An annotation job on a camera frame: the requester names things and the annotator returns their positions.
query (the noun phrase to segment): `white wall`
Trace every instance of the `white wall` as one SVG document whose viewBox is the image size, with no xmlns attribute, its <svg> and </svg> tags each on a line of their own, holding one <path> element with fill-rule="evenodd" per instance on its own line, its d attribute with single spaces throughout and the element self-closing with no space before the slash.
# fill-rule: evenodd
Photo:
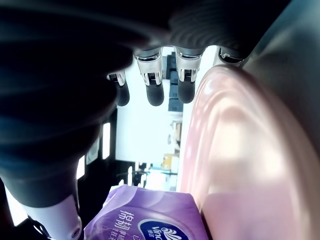
<svg viewBox="0 0 320 240">
<path fill-rule="evenodd" d="M 166 56 L 173 51 L 173 47 L 165 47 L 162 55 Z M 135 59 L 125 70 L 125 76 L 130 101 L 126 106 L 118 107 L 115 158 L 131 162 L 162 163 L 170 124 L 170 81 L 162 81 L 162 105 L 152 106 L 148 102 L 146 85 Z"/>
</svg>

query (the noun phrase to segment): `vinda logo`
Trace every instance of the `vinda logo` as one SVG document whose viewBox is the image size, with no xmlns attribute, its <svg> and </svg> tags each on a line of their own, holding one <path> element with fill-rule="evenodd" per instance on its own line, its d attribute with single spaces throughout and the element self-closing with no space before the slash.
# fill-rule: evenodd
<svg viewBox="0 0 320 240">
<path fill-rule="evenodd" d="M 179 227 L 168 222 L 146 219 L 138 226 L 145 240 L 189 240 Z"/>
</svg>

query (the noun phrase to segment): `purple tissue pack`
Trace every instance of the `purple tissue pack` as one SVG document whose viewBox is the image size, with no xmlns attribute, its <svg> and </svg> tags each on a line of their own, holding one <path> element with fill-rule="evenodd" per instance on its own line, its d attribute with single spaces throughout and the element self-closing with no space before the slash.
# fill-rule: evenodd
<svg viewBox="0 0 320 240">
<path fill-rule="evenodd" d="M 208 240 L 187 193 L 122 185 L 84 228 L 85 240 Z"/>
</svg>

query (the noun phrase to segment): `robotic hand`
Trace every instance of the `robotic hand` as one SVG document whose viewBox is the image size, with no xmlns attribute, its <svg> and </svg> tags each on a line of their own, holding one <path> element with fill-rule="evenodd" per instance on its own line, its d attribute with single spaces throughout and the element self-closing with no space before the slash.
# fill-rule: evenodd
<svg viewBox="0 0 320 240">
<path fill-rule="evenodd" d="M 240 62 L 288 3 L 165 0 L 157 17 L 147 17 L 154 8 L 143 0 L 127 8 L 123 0 L 1 1 L 0 177 L 5 186 L 48 238 L 79 239 L 78 160 L 115 103 L 129 102 L 123 69 L 132 54 L 148 101 L 158 106 L 164 100 L 162 47 L 175 46 L 178 96 L 190 103 L 206 47 L 219 46 L 220 61 Z"/>
</svg>

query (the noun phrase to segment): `pink container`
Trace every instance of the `pink container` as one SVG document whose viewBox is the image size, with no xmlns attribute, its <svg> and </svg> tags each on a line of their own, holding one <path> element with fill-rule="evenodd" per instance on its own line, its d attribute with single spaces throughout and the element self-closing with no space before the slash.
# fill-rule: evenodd
<svg viewBox="0 0 320 240">
<path fill-rule="evenodd" d="M 301 126 L 241 69 L 215 66 L 195 96 L 181 191 L 214 240 L 319 240 L 320 164 Z"/>
</svg>

